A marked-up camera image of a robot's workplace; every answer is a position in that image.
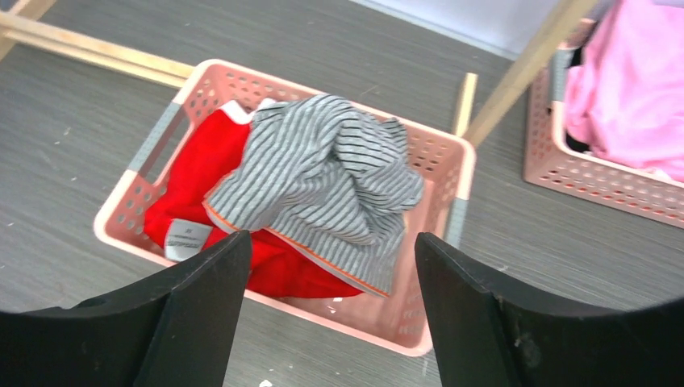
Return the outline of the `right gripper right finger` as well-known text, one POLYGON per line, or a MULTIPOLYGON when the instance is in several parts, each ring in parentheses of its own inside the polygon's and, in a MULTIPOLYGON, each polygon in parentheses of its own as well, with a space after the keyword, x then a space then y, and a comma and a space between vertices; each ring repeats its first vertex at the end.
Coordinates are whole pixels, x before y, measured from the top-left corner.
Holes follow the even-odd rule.
POLYGON ((415 241, 444 386, 680 386, 683 301, 613 310, 536 288, 431 233, 415 241))

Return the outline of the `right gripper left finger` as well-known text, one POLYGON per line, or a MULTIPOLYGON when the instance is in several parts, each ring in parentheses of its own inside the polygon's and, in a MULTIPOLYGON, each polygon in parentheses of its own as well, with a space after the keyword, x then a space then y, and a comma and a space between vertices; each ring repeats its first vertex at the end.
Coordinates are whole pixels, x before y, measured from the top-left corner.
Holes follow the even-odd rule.
POLYGON ((72 308, 2 313, 2 385, 221 386, 251 258, 239 231, 72 308))

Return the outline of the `red underwear white trim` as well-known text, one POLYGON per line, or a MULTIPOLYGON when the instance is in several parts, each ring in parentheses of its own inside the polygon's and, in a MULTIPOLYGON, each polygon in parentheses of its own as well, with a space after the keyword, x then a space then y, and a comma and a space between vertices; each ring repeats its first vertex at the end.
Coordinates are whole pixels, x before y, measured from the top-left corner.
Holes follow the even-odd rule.
MULTIPOLYGON (((177 155, 165 193, 144 216, 144 233, 166 259, 181 262, 226 236, 209 219, 202 200, 240 165, 251 121, 252 114, 237 101, 226 102, 199 124, 177 155)), ((268 231, 252 233, 247 288, 271 298, 346 298, 361 292, 268 231)))

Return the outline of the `grey striped underwear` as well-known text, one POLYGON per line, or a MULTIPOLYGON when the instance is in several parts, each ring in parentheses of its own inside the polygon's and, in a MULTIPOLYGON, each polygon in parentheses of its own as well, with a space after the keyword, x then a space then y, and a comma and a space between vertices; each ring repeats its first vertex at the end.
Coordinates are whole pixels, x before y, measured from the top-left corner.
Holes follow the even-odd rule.
POLYGON ((226 232, 268 231, 334 277, 390 295, 406 233, 423 196, 407 161, 405 127, 349 100, 318 94, 253 115, 240 165, 203 205, 226 232))

